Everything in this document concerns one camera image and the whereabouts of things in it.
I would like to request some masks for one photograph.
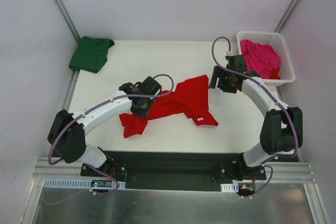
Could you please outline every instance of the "pink cloth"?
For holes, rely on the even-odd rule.
[[[280,79],[281,58],[270,45],[254,43],[248,39],[240,42],[248,70],[255,70],[263,79]]]

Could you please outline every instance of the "green cloth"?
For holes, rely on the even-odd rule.
[[[113,45],[112,39],[93,39],[84,36],[72,56],[69,68],[98,73],[107,62],[107,52]]]

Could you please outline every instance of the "red fabric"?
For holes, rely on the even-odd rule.
[[[159,97],[150,109],[147,118],[140,118],[135,114],[119,115],[124,127],[124,137],[142,134],[148,120],[184,113],[192,118],[196,125],[213,125],[218,123],[209,113],[208,106],[208,76],[199,76],[177,84],[175,92]]]
[[[281,58],[270,45],[254,43],[248,39],[240,42],[248,70],[256,70],[263,79],[280,79]]]

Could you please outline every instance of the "laundry basket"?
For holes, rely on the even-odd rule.
[[[295,81],[295,73],[286,47],[285,40],[280,33],[270,31],[239,31],[237,33],[238,51],[241,54],[240,42],[249,39],[254,43],[271,45],[281,58],[280,80],[263,79],[267,86],[277,87],[286,82]]]

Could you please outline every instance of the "white table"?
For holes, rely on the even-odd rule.
[[[143,81],[159,73],[171,75],[175,83],[203,74],[211,78],[215,66],[209,41],[115,41],[108,61],[98,73],[81,71],[72,98],[70,112],[107,98],[126,82]],[[237,44],[232,45],[237,53]],[[218,42],[215,52],[226,65],[226,42]],[[170,80],[158,78],[163,90]],[[272,92],[277,97],[276,89]],[[142,135],[123,137],[119,117],[94,129],[87,142],[109,151],[240,153],[259,142],[263,116],[243,93],[209,90],[209,111],[218,127],[196,126],[184,114],[148,122]]]

